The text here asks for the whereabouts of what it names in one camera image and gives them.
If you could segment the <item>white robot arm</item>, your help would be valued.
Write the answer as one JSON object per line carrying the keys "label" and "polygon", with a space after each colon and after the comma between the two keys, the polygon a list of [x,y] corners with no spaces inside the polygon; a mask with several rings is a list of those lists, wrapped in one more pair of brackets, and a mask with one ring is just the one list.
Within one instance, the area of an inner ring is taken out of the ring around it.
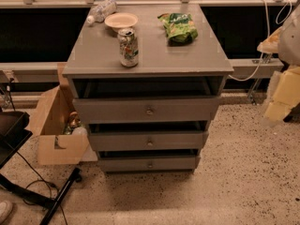
{"label": "white robot arm", "polygon": [[300,104],[300,6],[258,45],[257,50],[277,53],[278,58],[289,65],[285,71],[275,72],[271,77],[263,105],[263,122],[274,126]]}

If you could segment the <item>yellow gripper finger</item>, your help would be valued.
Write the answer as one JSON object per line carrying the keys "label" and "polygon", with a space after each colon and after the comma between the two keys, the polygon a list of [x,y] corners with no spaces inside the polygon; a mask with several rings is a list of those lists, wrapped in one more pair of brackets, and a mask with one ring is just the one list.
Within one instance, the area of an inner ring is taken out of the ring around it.
{"label": "yellow gripper finger", "polygon": [[299,114],[299,104],[300,67],[289,66],[283,72],[275,71],[262,105],[262,123],[274,127],[283,122],[290,122]]}

